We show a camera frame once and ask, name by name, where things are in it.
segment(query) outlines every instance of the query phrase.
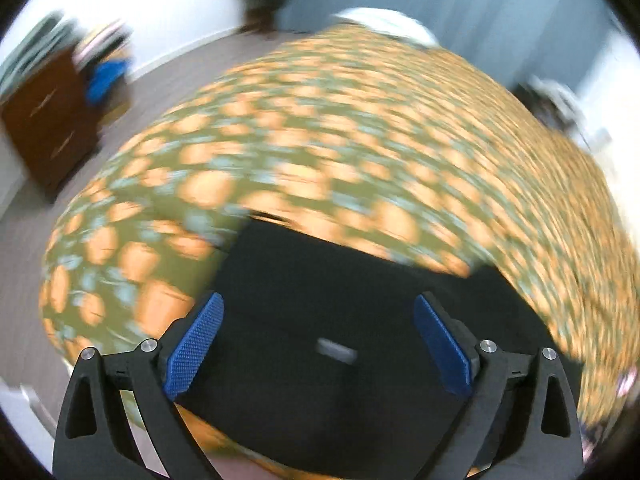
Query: blue textured pad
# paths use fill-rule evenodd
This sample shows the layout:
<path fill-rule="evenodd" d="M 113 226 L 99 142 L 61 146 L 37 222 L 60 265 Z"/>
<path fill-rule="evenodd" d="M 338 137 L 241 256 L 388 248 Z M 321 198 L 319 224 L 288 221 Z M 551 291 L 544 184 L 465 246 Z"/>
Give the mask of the blue textured pad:
<path fill-rule="evenodd" d="M 225 314 L 225 304 L 217 292 L 202 307 L 198 317 L 167 360 L 164 392 L 170 400 L 191 386 L 204 356 L 218 333 Z"/>
<path fill-rule="evenodd" d="M 440 371 L 444 389 L 459 396 L 470 396 L 471 364 L 423 296 L 415 299 L 414 323 Z"/>

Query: stack of folded clothes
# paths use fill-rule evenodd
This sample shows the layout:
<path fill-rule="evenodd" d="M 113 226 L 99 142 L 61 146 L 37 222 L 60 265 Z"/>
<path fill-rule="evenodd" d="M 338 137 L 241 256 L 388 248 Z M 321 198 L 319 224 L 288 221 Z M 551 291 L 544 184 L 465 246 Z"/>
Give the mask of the stack of folded clothes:
<path fill-rule="evenodd" d="M 73 47 L 82 38 L 76 20 L 62 22 L 63 13 L 52 12 L 30 33 L 0 65 L 0 98 L 15 91 L 50 56 Z"/>
<path fill-rule="evenodd" d="M 127 40 L 130 30 L 122 20 L 116 20 L 89 33 L 76 47 L 74 62 L 88 82 L 87 100 L 109 114 L 121 109 L 123 102 L 128 108 L 125 74 L 130 63 Z M 113 100 L 117 94 L 117 104 Z"/>

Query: drawer handle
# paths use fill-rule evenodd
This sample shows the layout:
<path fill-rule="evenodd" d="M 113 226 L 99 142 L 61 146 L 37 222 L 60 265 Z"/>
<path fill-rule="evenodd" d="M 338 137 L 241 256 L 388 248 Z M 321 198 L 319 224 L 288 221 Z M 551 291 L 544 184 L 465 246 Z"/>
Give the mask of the drawer handle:
<path fill-rule="evenodd" d="M 68 137 L 64 140 L 64 142 L 63 142 L 62 144 L 60 144 L 60 145 L 59 145 L 55 150 L 53 150 L 53 152 L 51 152 L 50 160 L 53 160 L 54 158 L 56 158 L 56 157 L 60 154 L 60 152 L 61 152 L 62 150 L 64 150 L 64 149 L 65 149 L 65 146 L 66 146 L 66 145 L 68 145 L 69 141 L 71 140 L 71 137 L 73 137 L 73 136 L 74 136 L 74 133 L 75 133 L 75 132 L 76 132 L 76 131 L 75 131 L 75 130 L 73 130 L 73 131 L 68 135 Z"/>
<path fill-rule="evenodd" d="M 53 97 L 53 94 L 56 93 L 57 88 L 54 88 L 49 94 L 46 95 L 46 97 L 40 102 L 39 105 L 37 105 L 33 110 L 31 110 L 31 113 L 29 114 L 29 117 L 33 117 L 35 114 L 37 114 L 40 110 L 42 110 L 42 107 L 47 104 L 49 101 L 51 101 L 51 98 Z"/>

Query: bedspread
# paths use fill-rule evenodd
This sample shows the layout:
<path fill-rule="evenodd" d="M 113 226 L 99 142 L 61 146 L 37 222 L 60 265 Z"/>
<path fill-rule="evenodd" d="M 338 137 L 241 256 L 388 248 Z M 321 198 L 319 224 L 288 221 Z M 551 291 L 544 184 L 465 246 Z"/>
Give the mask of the bedspread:
<path fill-rule="evenodd" d="M 617 409 L 640 272 L 595 163 L 462 58 L 356 25 L 230 70 L 122 146 L 52 233 L 53 345 L 74 363 L 161 335 L 247 210 L 461 276 L 495 264 L 584 363 L 582 421 Z"/>

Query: curtain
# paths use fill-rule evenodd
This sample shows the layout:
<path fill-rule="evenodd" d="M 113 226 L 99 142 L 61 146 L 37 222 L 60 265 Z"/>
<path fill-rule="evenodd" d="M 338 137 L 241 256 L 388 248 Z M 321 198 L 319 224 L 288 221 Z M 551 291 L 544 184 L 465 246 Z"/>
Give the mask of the curtain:
<path fill-rule="evenodd" d="M 348 7 L 404 12 L 509 89 L 531 75 L 575 89 L 613 26 L 604 0 L 288 0 L 278 26 L 317 32 Z"/>

